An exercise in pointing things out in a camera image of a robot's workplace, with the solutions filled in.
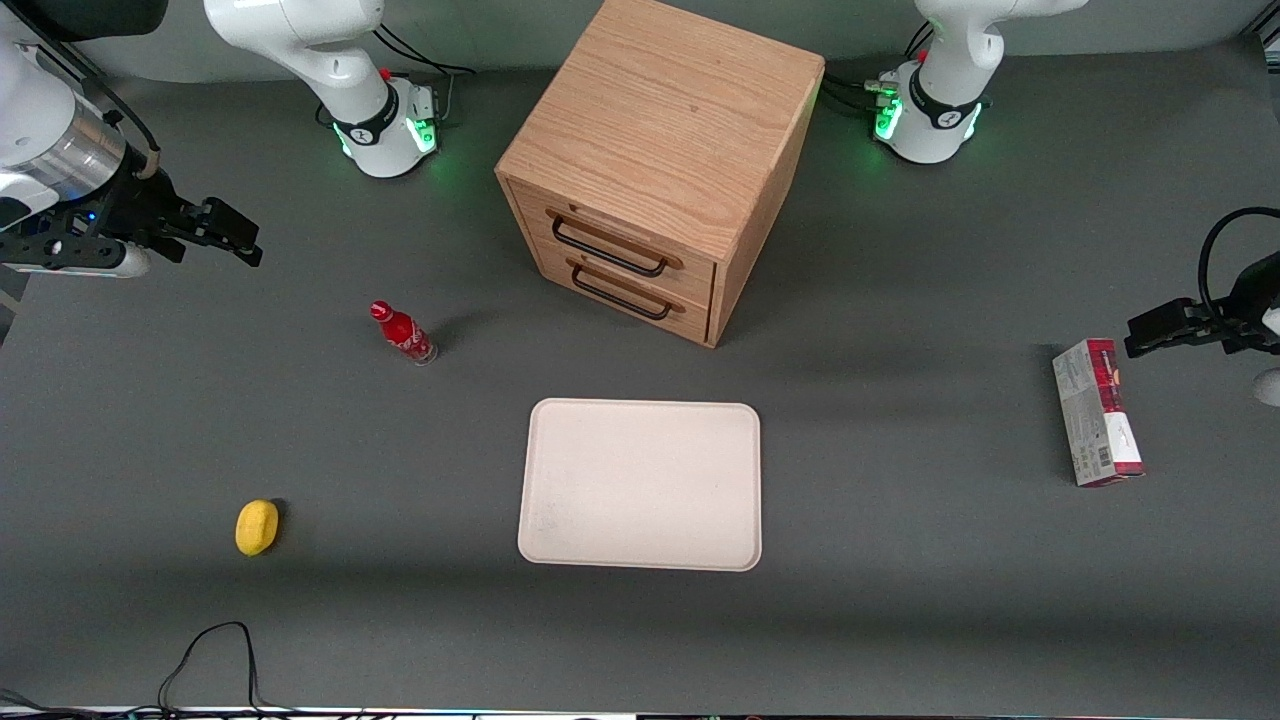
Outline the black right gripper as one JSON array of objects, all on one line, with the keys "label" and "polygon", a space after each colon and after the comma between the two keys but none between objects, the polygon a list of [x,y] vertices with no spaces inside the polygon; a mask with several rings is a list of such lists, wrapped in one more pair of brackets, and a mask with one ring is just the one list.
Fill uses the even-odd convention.
[{"label": "black right gripper", "polygon": [[88,195],[90,265],[148,265],[155,256],[180,263],[189,245],[224,250],[257,268],[257,225],[221,199],[184,200],[163,170],[140,179],[119,170]]}]

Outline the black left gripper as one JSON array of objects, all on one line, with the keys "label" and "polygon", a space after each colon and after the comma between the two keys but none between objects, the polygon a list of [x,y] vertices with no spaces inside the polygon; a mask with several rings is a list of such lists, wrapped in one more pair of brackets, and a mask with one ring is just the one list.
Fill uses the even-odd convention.
[{"label": "black left gripper", "polygon": [[1279,355],[1277,329],[1279,252],[1248,265],[1230,292],[1211,302],[1215,320],[1203,302],[1172,299],[1126,325],[1129,359],[1161,348],[1220,343],[1226,355],[1247,350]]}]

